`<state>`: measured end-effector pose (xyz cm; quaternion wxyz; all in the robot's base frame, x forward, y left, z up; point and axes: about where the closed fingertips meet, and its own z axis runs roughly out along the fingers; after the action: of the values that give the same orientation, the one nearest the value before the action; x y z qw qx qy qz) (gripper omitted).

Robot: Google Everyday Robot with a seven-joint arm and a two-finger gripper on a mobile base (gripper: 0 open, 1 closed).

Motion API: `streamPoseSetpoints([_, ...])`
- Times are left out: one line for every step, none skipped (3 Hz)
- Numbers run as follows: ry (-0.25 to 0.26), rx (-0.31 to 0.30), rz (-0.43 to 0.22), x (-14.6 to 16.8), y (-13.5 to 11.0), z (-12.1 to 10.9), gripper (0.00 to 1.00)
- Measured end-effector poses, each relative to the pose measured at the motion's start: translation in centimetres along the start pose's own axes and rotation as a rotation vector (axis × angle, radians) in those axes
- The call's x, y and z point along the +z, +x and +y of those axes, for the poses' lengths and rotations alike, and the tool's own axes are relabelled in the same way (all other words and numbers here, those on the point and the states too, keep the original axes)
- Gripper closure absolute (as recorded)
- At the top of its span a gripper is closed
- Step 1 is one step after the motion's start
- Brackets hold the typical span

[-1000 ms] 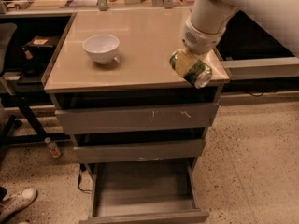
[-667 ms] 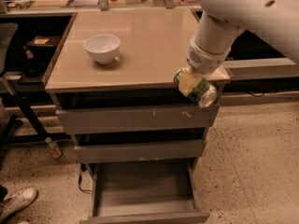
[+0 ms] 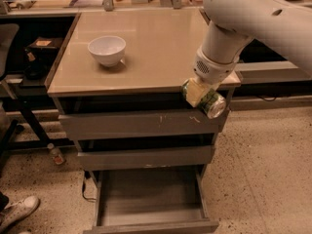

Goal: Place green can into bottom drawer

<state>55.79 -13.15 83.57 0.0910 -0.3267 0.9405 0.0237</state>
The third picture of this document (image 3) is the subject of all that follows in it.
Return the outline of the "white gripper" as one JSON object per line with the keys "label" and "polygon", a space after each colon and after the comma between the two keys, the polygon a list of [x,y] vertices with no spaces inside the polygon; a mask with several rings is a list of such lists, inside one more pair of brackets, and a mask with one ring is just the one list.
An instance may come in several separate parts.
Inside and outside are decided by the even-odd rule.
{"label": "white gripper", "polygon": [[202,97],[211,89],[210,85],[225,80],[234,70],[238,60],[238,58],[234,58],[230,63],[215,62],[207,58],[199,48],[193,66],[193,70],[199,78],[190,78],[187,81],[186,101],[196,107]]}

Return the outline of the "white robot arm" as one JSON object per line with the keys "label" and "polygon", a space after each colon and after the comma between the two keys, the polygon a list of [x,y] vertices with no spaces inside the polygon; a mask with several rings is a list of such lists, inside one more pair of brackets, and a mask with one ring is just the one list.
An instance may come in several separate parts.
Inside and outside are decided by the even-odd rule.
{"label": "white robot arm", "polygon": [[310,9],[285,0],[203,0],[203,8],[210,22],[187,89],[192,106],[232,72],[253,39],[312,74]]}

